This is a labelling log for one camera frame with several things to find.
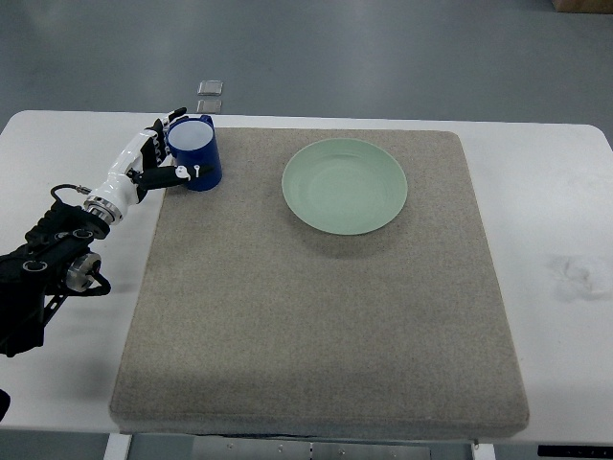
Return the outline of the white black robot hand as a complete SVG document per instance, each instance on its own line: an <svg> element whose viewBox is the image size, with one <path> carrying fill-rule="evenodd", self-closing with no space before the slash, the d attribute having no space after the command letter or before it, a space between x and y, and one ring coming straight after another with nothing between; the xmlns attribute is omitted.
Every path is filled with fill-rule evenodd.
<svg viewBox="0 0 613 460"><path fill-rule="evenodd" d="M185 167L177 165L167 145L170 126L184 116L191 117L181 107L139 132L115 160L103 184L88 193L85 210L113 225L148 191L186 187L192 178Z"/></svg>

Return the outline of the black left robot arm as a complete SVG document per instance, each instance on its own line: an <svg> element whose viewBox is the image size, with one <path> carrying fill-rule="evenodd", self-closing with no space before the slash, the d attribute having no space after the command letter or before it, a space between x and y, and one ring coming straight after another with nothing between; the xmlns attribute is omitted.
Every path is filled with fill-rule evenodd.
<svg viewBox="0 0 613 460"><path fill-rule="evenodd" d="M44 343L44 331L69 297L105 296L111 291L101 274L102 258L90 250L104 239L109 224L81 206L69 205L57 192L88 188L59 184L54 203L26 233L25 243L1 257L1 354L14 357Z"/></svg>

